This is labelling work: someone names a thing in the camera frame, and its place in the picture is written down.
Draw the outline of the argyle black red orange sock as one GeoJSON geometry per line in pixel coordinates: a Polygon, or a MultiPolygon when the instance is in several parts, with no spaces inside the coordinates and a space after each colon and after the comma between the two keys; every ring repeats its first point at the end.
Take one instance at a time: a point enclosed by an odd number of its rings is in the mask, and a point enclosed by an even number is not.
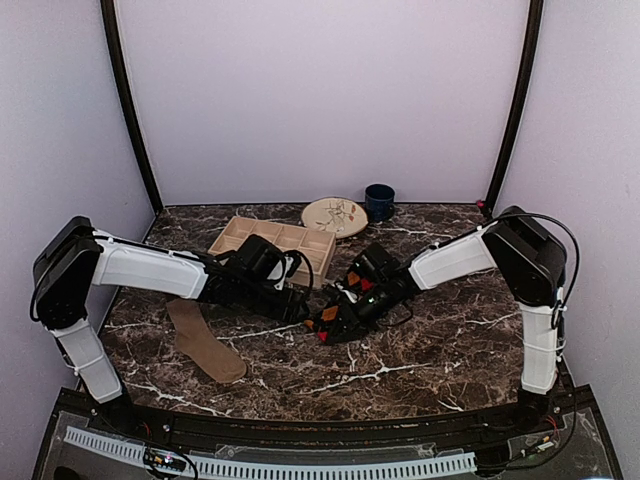
{"type": "Polygon", "coordinates": [[[304,324],[325,345],[360,340],[376,332],[379,329],[377,321],[362,311],[365,303],[359,304],[374,286],[371,280],[353,271],[348,272],[341,280],[324,288],[329,295],[328,303],[304,324]]]}

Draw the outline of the wooden compartment tray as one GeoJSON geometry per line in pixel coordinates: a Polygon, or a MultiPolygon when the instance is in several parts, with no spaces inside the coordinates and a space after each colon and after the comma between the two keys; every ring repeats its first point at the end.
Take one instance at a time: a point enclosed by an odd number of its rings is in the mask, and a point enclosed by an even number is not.
{"type": "Polygon", "coordinates": [[[313,288],[317,290],[322,288],[336,248],[334,233],[234,216],[208,252],[217,255],[237,250],[251,234],[256,234],[270,241],[281,251],[301,251],[311,263],[314,277],[313,288]]]}

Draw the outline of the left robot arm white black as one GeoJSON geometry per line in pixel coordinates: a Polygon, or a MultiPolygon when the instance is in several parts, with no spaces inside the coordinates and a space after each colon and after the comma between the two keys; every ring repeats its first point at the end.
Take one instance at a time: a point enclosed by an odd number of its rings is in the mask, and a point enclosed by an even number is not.
{"type": "Polygon", "coordinates": [[[281,251],[256,234],[234,250],[210,255],[120,238],[75,216],[33,263],[29,315],[54,337],[89,396],[104,404],[103,421],[120,436],[131,436],[141,427],[141,415],[121,398],[125,387],[99,338],[101,330],[89,320],[87,302],[94,290],[151,291],[295,323],[308,314],[312,289],[299,290],[288,281],[309,264],[301,251],[281,251]]]}

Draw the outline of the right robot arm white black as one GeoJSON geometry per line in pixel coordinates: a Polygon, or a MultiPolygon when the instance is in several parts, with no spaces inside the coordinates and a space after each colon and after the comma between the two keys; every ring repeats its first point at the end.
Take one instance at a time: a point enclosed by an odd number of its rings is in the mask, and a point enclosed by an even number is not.
{"type": "Polygon", "coordinates": [[[511,206],[497,218],[408,260],[399,261],[373,243],[336,283],[338,295],[321,316],[319,338],[327,345],[360,339],[380,318],[422,291],[484,270],[498,270],[523,320],[521,387],[532,394],[510,413],[521,434],[549,416],[538,395],[553,387],[561,356],[563,313],[576,278],[566,274],[567,250],[544,228],[548,216],[511,206]]]}

